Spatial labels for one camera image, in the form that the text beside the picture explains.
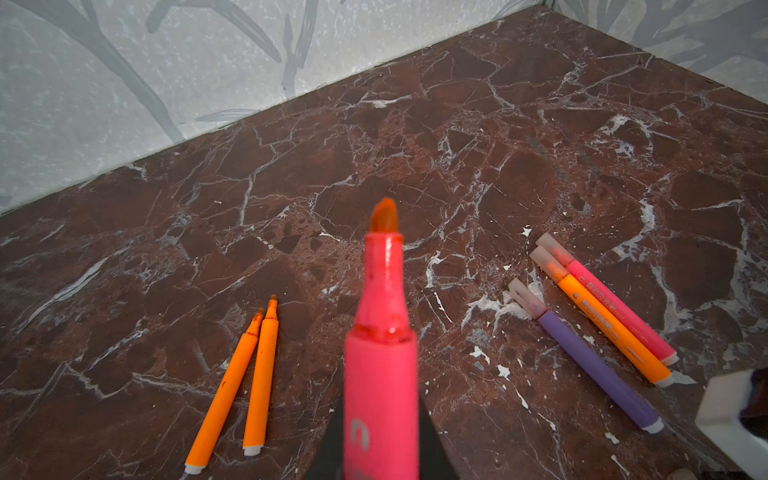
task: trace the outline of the pink marker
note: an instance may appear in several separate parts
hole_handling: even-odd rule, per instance
[[[640,342],[654,354],[664,365],[669,366],[678,360],[677,352],[665,342],[658,333],[654,332],[647,323],[633,312],[619,297],[614,295],[607,286],[571,255],[552,235],[545,233],[536,244],[544,247],[561,265],[584,285],[614,316],[626,326]]]
[[[366,285],[346,337],[344,478],[419,479],[418,340],[402,288],[402,234],[391,198],[371,216]]]

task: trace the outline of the clear cap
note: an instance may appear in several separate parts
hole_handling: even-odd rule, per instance
[[[528,312],[528,315],[532,316],[534,319],[537,319],[547,312],[546,305],[544,305],[541,300],[536,298],[536,295],[528,290],[528,288],[523,285],[523,282],[513,278],[508,286],[509,293],[512,295],[512,298],[514,298],[515,301],[519,303],[521,307],[523,307],[523,310]]]
[[[555,282],[559,282],[568,276],[568,271],[565,267],[562,266],[544,247],[536,247],[536,250],[531,252],[530,257],[536,262],[536,265],[539,265],[544,273],[549,275]]]
[[[568,266],[572,261],[576,260],[576,257],[571,255],[565,247],[560,245],[560,243],[549,233],[541,235],[538,240],[536,240],[536,244],[540,247],[544,247],[562,266]]]

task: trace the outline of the capped orange marker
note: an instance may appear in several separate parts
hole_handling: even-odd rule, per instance
[[[214,453],[214,447],[219,439],[224,422],[227,420],[232,402],[235,400],[237,390],[240,388],[240,382],[250,363],[250,357],[256,349],[259,342],[259,326],[261,319],[264,318],[264,309],[253,316],[248,330],[240,337],[235,353],[232,355],[230,365],[221,379],[219,389],[210,404],[208,413],[205,415],[203,425],[197,433],[192,444],[187,461],[184,463],[184,471],[190,475],[197,475],[208,466],[210,456]]]
[[[272,372],[275,366],[277,347],[277,295],[272,295],[270,306],[261,326],[261,340],[256,353],[256,368],[253,371],[253,386],[250,390],[248,417],[245,421],[243,453],[245,456],[259,455],[266,437],[266,414],[270,409]]]

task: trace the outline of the wall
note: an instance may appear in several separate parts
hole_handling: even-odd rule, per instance
[[[554,0],[554,7],[768,103],[766,0]]]
[[[0,212],[535,0],[0,0]]]

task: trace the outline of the highlighter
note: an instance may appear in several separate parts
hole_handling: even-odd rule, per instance
[[[197,433],[197,437],[192,444],[190,454],[187,456],[187,461],[184,463],[184,472],[189,475],[197,475],[203,471],[203,468],[208,466],[208,461],[214,453],[214,447],[221,434],[221,429],[224,427],[224,422],[227,420],[230,408],[232,408],[232,402],[235,400],[237,390],[240,388],[240,383],[243,381],[248,363],[250,363],[250,357],[253,356],[253,351],[259,342],[259,325],[261,325],[263,317],[264,309],[259,309],[259,312],[253,317],[248,330],[240,337],[235,353],[230,360],[230,365],[224,373],[224,378],[221,379],[216,396],[214,396],[214,400],[210,404],[205,420],[203,420],[203,425],[200,427],[200,431]]]
[[[509,293],[638,427],[649,433],[658,433],[664,428],[664,422],[656,410],[620,379],[611,367],[590,350],[584,340],[548,310],[520,280],[515,278],[509,283]]]
[[[418,480],[418,340],[408,320],[402,234],[391,198],[373,211],[365,259],[365,287],[344,357],[344,478]]]
[[[566,292],[568,297],[621,350],[624,356],[645,375],[649,382],[660,387],[672,385],[672,372],[653,353],[648,351],[626,326],[616,320],[616,317],[602,303],[598,302],[584,285],[581,285],[573,275],[568,273],[551,253],[544,247],[536,247],[536,250],[531,252],[531,258],[556,282],[561,290]]]
[[[536,244],[544,247],[576,280],[587,287],[587,290],[602,303],[609,312],[645,345],[656,358],[666,365],[672,365],[678,360],[677,353],[665,342],[658,333],[654,332],[635,312],[633,312],[619,297],[571,255],[552,235],[545,233]]]
[[[261,323],[259,349],[256,353],[256,368],[253,370],[253,385],[250,390],[248,416],[245,420],[243,453],[246,457],[259,455],[266,437],[266,414],[270,409],[272,371],[275,366],[277,347],[277,295],[272,295],[266,316]]]

